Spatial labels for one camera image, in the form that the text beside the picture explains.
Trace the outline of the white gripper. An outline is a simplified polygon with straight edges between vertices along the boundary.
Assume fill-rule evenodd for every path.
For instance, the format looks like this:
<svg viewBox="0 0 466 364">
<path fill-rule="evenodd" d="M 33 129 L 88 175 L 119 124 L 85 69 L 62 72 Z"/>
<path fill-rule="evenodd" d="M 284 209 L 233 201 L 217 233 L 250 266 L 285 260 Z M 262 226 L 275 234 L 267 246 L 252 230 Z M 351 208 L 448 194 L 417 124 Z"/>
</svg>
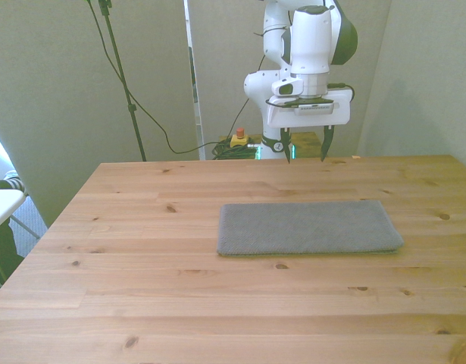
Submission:
<svg viewBox="0 0 466 364">
<path fill-rule="evenodd" d="M 350 120 L 350 89 L 332 89 L 316 99 L 300 99 L 296 96 L 272 96 L 267 101 L 266 122 L 269 127 L 280 129 L 280 142 L 286 160 L 291 160 L 292 127 L 324 126 L 321 145 L 321 161 L 328 154 L 333 142 L 334 126 L 347 124 Z"/>
</svg>

